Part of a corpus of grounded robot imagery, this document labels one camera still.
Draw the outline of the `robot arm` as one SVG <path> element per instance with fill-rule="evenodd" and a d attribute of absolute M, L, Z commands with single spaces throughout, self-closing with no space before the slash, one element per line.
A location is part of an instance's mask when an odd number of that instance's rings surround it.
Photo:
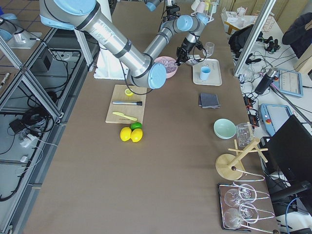
<path fill-rule="evenodd" d="M 173 35 L 189 33 L 177 54 L 177 63 L 184 63 L 210 20 L 203 13 L 181 15 L 175 20 L 169 20 L 163 23 L 154 40 L 141 53 L 102 13 L 100 3 L 96 0 L 41 0 L 39 8 L 44 25 L 89 33 L 129 68 L 132 84 L 151 89 L 158 89 L 165 83 L 166 69 L 154 59 Z"/>
<path fill-rule="evenodd" d="M 161 16 L 163 22 L 175 20 L 180 17 L 180 7 L 175 0 L 144 0 L 143 2 L 151 12 L 164 2 Z"/>

